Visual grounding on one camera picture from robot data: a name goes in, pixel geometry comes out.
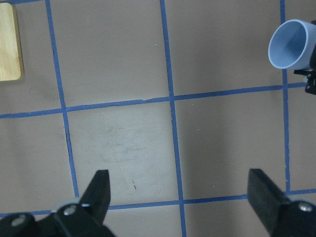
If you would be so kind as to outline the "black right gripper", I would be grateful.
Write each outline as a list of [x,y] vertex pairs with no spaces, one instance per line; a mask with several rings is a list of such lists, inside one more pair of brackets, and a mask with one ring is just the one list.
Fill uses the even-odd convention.
[[295,64],[294,73],[307,78],[305,92],[316,93],[316,22],[294,20],[295,31]]

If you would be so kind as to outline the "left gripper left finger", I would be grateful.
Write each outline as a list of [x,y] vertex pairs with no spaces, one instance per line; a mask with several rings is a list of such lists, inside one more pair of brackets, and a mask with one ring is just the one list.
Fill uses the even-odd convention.
[[110,205],[110,177],[108,170],[97,170],[79,200],[98,224],[103,224]]

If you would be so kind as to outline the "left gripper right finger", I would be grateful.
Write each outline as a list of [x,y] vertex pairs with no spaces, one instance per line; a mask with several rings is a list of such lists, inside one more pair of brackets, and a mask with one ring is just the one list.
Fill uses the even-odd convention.
[[291,204],[282,190],[258,168],[249,169],[247,198],[267,232],[275,232],[278,229]]

